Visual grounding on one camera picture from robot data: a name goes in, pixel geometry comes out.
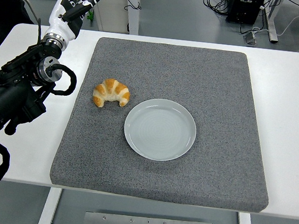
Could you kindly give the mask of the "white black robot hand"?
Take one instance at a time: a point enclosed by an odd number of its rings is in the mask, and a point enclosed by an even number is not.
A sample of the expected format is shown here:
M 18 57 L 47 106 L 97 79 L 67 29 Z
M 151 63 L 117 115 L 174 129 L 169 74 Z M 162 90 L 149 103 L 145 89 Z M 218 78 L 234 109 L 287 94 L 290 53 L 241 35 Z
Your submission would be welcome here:
M 48 33 L 66 42 L 78 37 L 82 20 L 100 0 L 57 0 L 49 17 Z

